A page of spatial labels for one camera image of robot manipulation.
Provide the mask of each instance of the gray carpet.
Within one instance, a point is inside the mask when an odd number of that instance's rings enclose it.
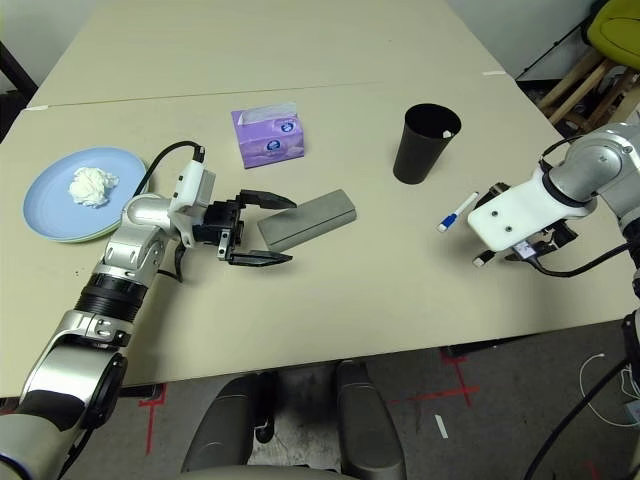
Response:
[[[611,322],[525,338],[472,353],[457,364],[438,349],[366,361],[397,426],[410,479],[513,480],[522,478],[551,429],[579,401],[582,362],[594,353],[606,354],[585,370],[585,384],[593,385],[623,351],[619,322]],[[276,435],[256,445],[250,463],[338,468],[331,372],[330,365],[281,371],[284,393]],[[153,407],[149,454],[151,407],[122,399],[65,478],[173,478],[204,411],[231,378],[169,384],[164,403]],[[610,419],[627,422],[624,398],[616,379],[594,404]],[[449,438],[441,435],[435,414]],[[535,478],[621,478],[637,441],[638,430],[606,425],[585,411]]]

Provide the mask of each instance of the white table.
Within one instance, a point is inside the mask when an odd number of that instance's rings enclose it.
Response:
[[[298,103],[305,157],[244,170],[229,112],[286,100]],[[458,112],[463,128],[427,180],[409,186],[391,169],[403,113],[423,101]],[[630,312],[633,266],[624,256],[575,279],[552,279],[525,265],[477,269],[471,260],[483,246],[465,222],[436,231],[470,191],[527,178],[557,138],[503,75],[24,111],[0,145],[0,397],[19,392],[105,245],[50,242],[24,224],[28,186],[68,153],[113,145],[148,163],[169,143],[193,139],[208,149],[216,199],[252,188],[304,202],[343,188],[358,212],[355,222],[291,249],[294,260],[279,266],[232,267],[206,246],[188,252],[185,284],[158,277],[138,315],[132,384],[509,337]],[[170,194],[189,158],[186,150],[168,157],[155,190]],[[256,221],[271,213],[246,211],[244,248],[264,248]],[[581,237],[546,258],[550,267],[582,264],[621,241],[605,207],[576,229]]]
[[[442,0],[113,0],[30,105],[420,83],[500,70]]]

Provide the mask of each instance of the black cup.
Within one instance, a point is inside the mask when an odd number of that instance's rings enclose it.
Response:
[[[458,116],[446,107],[432,103],[411,107],[404,114],[404,131],[393,174],[404,183],[422,182],[461,128]]]

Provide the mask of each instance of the white cable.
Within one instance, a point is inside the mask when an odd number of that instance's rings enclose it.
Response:
[[[578,382],[580,383],[580,393],[582,393],[582,398],[585,397],[585,393],[584,393],[584,387],[582,386],[582,372],[584,371],[584,367],[587,366],[587,364],[593,360],[594,358],[604,358],[604,353],[596,353],[595,355],[591,355],[589,358],[587,358],[583,364],[580,366],[580,372],[578,373]],[[612,425],[614,427],[636,427],[638,425],[640,425],[640,421],[634,422],[634,423],[616,423],[616,422],[612,422],[611,420],[607,420],[606,418],[604,418],[602,415],[600,415],[595,408],[593,408],[593,406],[591,405],[591,403],[588,403],[589,408],[591,409],[591,411],[596,415],[596,417],[598,417],[600,420],[602,420],[605,423],[608,423],[609,425]]]
[[[635,393],[628,392],[624,388],[624,374],[625,373],[629,373],[629,370],[627,370],[626,368],[620,372],[620,391],[622,393],[624,393],[626,396],[628,396],[630,398],[633,398],[634,400],[640,400],[640,397],[638,395],[636,395]]]
[[[636,392],[636,395],[640,397],[640,388],[638,388],[638,384],[633,379],[633,368],[631,367],[631,365],[629,365],[628,371],[629,371],[629,379],[631,380],[631,388],[633,388],[633,391]]]

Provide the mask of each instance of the red tape marking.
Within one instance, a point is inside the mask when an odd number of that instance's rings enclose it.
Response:
[[[450,357],[442,348],[440,349],[440,358],[445,365],[457,365],[467,361],[467,357]]]
[[[391,400],[390,405],[397,405],[403,401],[421,401],[421,400],[433,400],[434,398],[453,397],[456,395],[468,395],[470,393],[476,393],[480,390],[480,387],[465,387],[465,388],[452,388],[451,390],[442,390],[440,392],[422,393],[415,397],[405,398],[404,400]]]
[[[138,407],[149,407],[149,423],[147,424],[147,447],[145,450],[145,455],[149,455],[153,447],[153,422],[155,420],[156,407],[164,405],[166,398],[167,384],[165,383],[162,385],[162,393],[158,398],[146,401],[140,400],[138,402]]]
[[[462,376],[462,370],[459,365],[462,362],[466,362],[467,357],[450,357],[443,349],[440,349],[440,358],[442,359],[442,363],[445,365],[453,365],[453,368],[456,371],[456,376],[458,377],[458,383],[460,383],[460,387],[464,393],[464,400],[467,402],[467,406],[471,408],[471,397],[467,393],[467,387],[464,384],[464,377]]]
[[[591,460],[587,461],[587,468],[591,472],[592,480],[600,480],[600,475],[598,475],[598,470],[596,470],[596,466],[593,464]]]

